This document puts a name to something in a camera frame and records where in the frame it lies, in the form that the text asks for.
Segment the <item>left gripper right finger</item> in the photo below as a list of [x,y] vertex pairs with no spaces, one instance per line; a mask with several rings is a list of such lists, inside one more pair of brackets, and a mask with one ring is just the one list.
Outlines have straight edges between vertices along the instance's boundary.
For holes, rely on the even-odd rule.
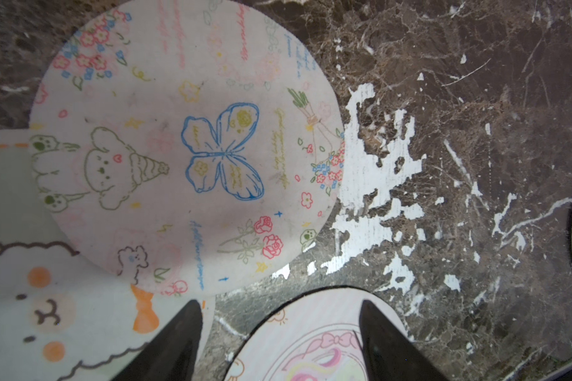
[[368,299],[362,302],[359,328],[369,380],[447,381],[446,376]]

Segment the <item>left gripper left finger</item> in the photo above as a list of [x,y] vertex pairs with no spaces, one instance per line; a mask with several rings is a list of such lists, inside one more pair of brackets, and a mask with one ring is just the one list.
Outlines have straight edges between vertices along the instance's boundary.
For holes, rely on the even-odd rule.
[[188,302],[113,381],[192,379],[203,328],[198,301]]

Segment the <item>pink striped unicorn coaster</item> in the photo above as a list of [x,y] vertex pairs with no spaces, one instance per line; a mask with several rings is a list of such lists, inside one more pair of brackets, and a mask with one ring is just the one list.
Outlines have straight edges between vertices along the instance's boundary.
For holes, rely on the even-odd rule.
[[359,314],[373,302],[406,333],[396,311],[352,287],[312,292],[262,323],[230,365],[227,380],[366,380]]

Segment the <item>white sheep coaster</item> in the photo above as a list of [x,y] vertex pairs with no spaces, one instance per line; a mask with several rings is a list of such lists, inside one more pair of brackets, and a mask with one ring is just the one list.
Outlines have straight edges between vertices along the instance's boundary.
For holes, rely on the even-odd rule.
[[79,255],[36,196],[28,134],[0,130],[0,380],[110,380],[187,303]]

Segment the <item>butterfly doodle coaster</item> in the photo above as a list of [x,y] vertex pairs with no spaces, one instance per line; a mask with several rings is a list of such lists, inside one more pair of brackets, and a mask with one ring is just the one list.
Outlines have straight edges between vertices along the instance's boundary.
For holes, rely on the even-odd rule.
[[333,89],[234,1],[131,1],[59,50],[30,112],[38,195],[77,251],[162,295],[217,295],[310,249],[346,174]]

